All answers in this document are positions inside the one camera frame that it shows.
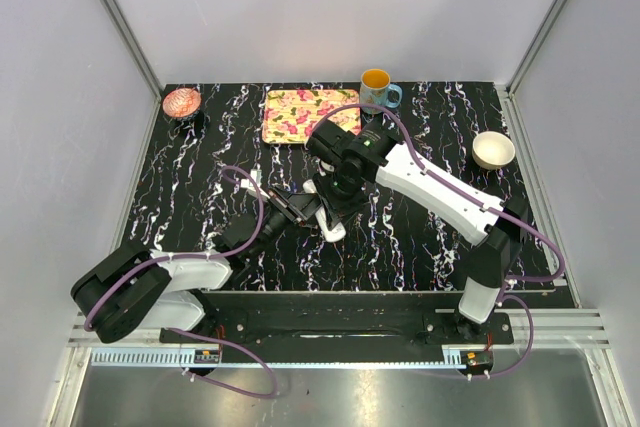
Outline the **white remote control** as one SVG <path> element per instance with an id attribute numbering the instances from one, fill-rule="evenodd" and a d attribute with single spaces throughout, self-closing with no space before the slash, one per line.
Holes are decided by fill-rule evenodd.
<path id="1" fill-rule="evenodd" d="M 304 192 L 307 194 L 317 193 L 315 184 L 312 180 L 305 181 L 303 183 L 303 189 L 304 189 Z M 346 229 L 344 228 L 342 223 L 338 223 L 333 228 L 329 227 L 326 210 L 323 206 L 321 206 L 315 212 L 315 218 L 321 230 L 321 233 L 327 242 L 336 243 L 341 241 L 346 236 Z"/>

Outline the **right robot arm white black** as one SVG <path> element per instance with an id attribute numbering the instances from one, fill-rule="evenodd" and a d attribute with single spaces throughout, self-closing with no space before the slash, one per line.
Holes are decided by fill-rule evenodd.
<path id="1" fill-rule="evenodd" d="M 471 244 L 463 261 L 466 278 L 454 327 L 468 343 L 486 336 L 506 273 L 521 251 L 526 232 L 519 223 L 528 220 L 527 207 L 475 190 L 411 150 L 379 122 L 353 134 L 326 120 L 310 135 L 306 147 L 325 170 L 303 188 L 322 202 L 315 217 L 327 241 L 345 237 L 347 220 L 366 201 L 365 185 L 375 184 L 416 202 Z M 504 213 L 516 222 L 502 219 Z"/>

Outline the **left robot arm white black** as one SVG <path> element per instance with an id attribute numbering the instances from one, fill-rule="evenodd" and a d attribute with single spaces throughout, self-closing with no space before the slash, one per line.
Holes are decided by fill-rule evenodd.
<path id="1" fill-rule="evenodd" d="M 288 228 L 313 224 L 323 206 L 313 191 L 273 187 L 259 199 L 263 212 L 234 217 L 210 251 L 168 253 L 137 240 L 122 243 L 71 288 L 85 329 L 104 344 L 154 327 L 181 328 L 199 343 L 211 339 L 217 320 L 199 292 L 237 283 Z"/>

